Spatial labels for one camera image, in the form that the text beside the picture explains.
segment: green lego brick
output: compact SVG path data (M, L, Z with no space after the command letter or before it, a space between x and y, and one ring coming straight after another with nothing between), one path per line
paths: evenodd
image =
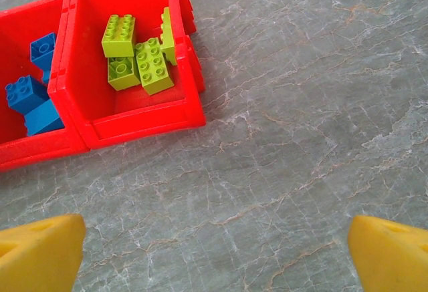
M115 90L141 84L135 57L108 58L108 83Z
M169 77L159 39L150 38L145 43L137 43L135 50L141 85L149 95L174 86Z
M160 40L162 45L160 45L160 50L165 54L167 60L172 63L174 66L177 66L177 60L175 57L175 45L173 37L173 29L171 27L171 14L169 13L169 7L163 9L162 14L162 34L160 35Z
M106 57L133 57L135 17L111 15L101 44Z

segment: blue lego brick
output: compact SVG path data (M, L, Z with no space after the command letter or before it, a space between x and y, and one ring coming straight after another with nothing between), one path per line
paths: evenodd
M56 35L50 33L29 45L31 62L41 70L51 70Z
M7 105L23 115L30 113L49 99L47 88L30 75L6 85Z
M27 136L64 128L64 124L52 100L47 100L36 109L30 111L24 118Z
M51 77L51 71L45 70L45 71L43 71L43 77L41 80L43 83L45 83L47 85L49 83L50 77Z

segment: red plastic bin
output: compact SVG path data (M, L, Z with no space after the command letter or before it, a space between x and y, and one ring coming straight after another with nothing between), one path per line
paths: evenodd
M0 12L0 171L26 164L88 151L69 115L62 116L65 128L27 137L24 118L7 105L5 86L21 76L41 80L42 71L30 62L29 44L57 33L48 93L54 100L56 75L64 45L70 0L39 0Z
M109 16L136 17L137 41L161 34L169 6L177 66L173 88L149 96L141 86L116 92L107 82L101 39ZM205 124L199 92L205 87L189 34L196 30L189 0L71 0L56 97L61 115L72 117L84 142L101 148Z

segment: yellow foam pad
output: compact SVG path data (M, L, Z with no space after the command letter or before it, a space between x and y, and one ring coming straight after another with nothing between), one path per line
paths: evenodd
M348 246L365 292L428 291L428 231L358 215Z
M78 214L0 231L0 291L71 291L82 262L85 232Z

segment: gray marble surface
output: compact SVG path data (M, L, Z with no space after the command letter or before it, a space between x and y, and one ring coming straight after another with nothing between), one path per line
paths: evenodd
M0 227L81 213L75 291L362 291L354 215L428 228L428 0L192 2L207 126L2 174Z

